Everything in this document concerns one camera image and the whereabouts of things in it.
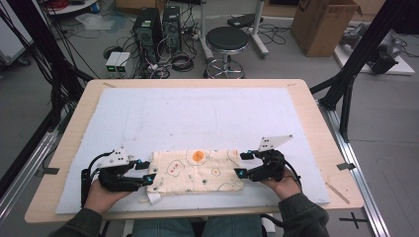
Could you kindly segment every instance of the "round stool seat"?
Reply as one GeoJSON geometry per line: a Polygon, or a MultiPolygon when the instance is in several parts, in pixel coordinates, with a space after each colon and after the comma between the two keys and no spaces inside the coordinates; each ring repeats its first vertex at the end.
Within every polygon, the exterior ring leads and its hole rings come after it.
{"type": "Polygon", "coordinates": [[[243,31],[233,27],[220,27],[207,33],[207,46],[218,51],[238,51],[247,46],[249,39],[243,31]]]}

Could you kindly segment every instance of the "person's right hand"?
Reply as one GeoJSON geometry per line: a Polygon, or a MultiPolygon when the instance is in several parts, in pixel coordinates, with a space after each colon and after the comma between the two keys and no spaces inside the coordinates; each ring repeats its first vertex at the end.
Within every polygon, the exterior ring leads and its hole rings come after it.
{"type": "Polygon", "coordinates": [[[294,179],[293,172],[288,168],[285,169],[284,177],[279,182],[275,179],[269,179],[261,181],[261,183],[271,188],[281,200],[301,193],[301,189],[294,179]]]}

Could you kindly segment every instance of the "sleeve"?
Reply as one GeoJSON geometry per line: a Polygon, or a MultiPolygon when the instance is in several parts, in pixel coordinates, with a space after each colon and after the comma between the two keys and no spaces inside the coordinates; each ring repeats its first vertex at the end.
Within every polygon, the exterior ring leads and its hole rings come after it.
{"type": "Polygon", "coordinates": [[[50,233],[48,237],[97,237],[102,225],[102,215],[82,208],[62,227],[50,233]]]}
{"type": "Polygon", "coordinates": [[[328,213],[311,202],[305,195],[297,194],[279,203],[284,222],[284,237],[327,237],[328,213]]]}

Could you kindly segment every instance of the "person's leg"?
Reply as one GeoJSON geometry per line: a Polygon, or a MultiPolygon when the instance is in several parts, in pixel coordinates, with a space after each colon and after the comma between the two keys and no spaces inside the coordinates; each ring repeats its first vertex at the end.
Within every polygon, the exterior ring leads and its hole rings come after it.
{"type": "Polygon", "coordinates": [[[138,219],[133,223],[132,237],[195,237],[189,219],[138,219]]]}
{"type": "Polygon", "coordinates": [[[212,216],[207,220],[203,237],[262,237],[260,215],[212,216]]]}

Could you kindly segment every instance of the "tape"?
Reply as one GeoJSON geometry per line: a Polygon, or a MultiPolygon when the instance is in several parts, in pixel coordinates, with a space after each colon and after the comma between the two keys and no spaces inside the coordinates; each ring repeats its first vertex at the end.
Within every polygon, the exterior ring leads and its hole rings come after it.
{"type": "Polygon", "coordinates": [[[357,168],[354,164],[352,164],[352,163],[350,163],[350,164],[348,164],[348,163],[342,163],[342,164],[340,164],[340,165],[337,165],[337,167],[338,167],[338,169],[339,170],[346,170],[346,169],[348,169],[348,170],[353,170],[353,169],[355,169],[355,168],[357,168]]]}
{"type": "Polygon", "coordinates": [[[43,170],[43,173],[46,175],[56,175],[58,174],[59,169],[58,168],[45,168],[43,170]]]}

